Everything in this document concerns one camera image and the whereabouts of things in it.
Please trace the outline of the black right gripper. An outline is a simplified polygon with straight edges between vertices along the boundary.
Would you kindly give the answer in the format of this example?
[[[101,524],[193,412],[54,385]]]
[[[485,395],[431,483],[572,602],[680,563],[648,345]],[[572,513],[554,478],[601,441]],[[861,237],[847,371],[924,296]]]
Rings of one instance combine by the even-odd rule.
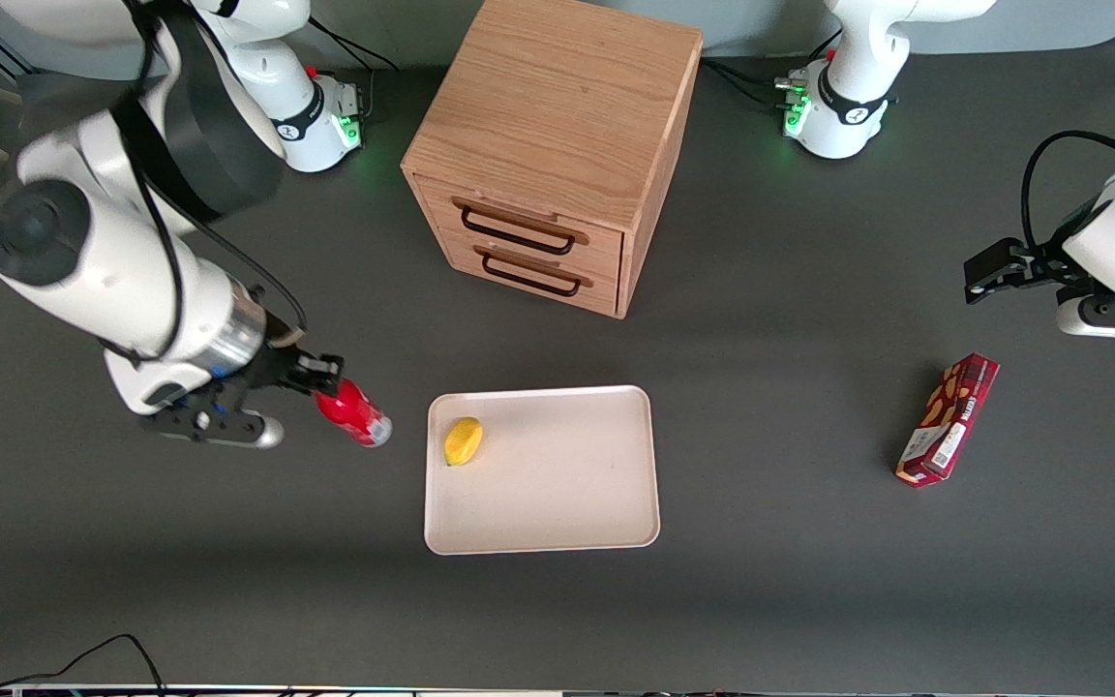
[[[338,375],[345,371],[345,358],[338,354],[307,354],[297,345],[261,346],[248,364],[248,389],[271,387],[302,394],[338,396]]]

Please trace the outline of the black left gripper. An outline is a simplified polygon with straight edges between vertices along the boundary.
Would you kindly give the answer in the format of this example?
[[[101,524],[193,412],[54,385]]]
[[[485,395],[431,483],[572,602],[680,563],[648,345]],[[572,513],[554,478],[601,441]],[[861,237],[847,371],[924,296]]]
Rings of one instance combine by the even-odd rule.
[[[1056,284],[1065,292],[1090,292],[1092,277],[1065,250],[1074,232],[1054,232],[1040,243],[1027,235],[1004,238],[964,261],[966,304],[981,303],[1004,290]]]

